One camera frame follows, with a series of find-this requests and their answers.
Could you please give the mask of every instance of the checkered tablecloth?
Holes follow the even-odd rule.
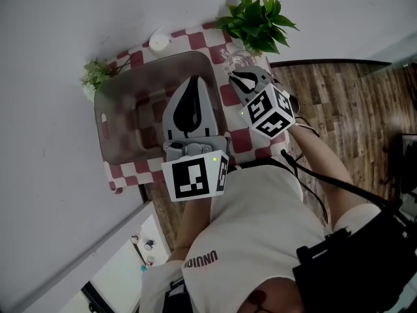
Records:
[[[241,117],[239,117],[242,104],[229,85],[228,76],[224,71],[224,58],[220,50],[225,48],[229,52],[236,50],[231,37],[221,29],[215,29],[214,23],[207,23],[198,27],[172,33],[172,42],[176,53],[191,50],[205,54],[211,61],[217,86],[222,100],[223,112],[227,124],[225,136],[230,137],[230,164],[241,164],[259,158],[278,155],[282,149],[288,146],[288,134],[279,135],[274,140],[268,140],[260,134],[250,130]],[[157,57],[149,48],[149,43],[144,43],[131,50],[120,53],[108,60],[111,68],[123,66],[130,58],[130,62],[121,72],[138,67],[144,63],[156,60]],[[265,55],[256,58],[257,64],[265,70],[270,70]],[[155,135],[155,126],[162,124],[162,114],[177,85],[165,89],[166,99],[152,98],[141,99],[139,103],[139,129],[142,138],[149,134]],[[104,160],[104,167],[109,180],[110,189],[116,193],[122,192],[126,186],[138,185],[161,181],[164,179],[161,163],[163,158],[135,161],[127,164],[112,165]]]

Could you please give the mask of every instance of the person's left arm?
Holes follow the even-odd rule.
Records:
[[[210,224],[211,198],[187,201],[168,261],[184,261],[195,238]]]

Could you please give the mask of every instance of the white wall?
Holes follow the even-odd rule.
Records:
[[[0,309],[131,213],[104,175],[83,64],[212,20],[225,0],[0,0]],[[368,58],[416,32],[417,0],[281,0],[301,32],[273,60]]]

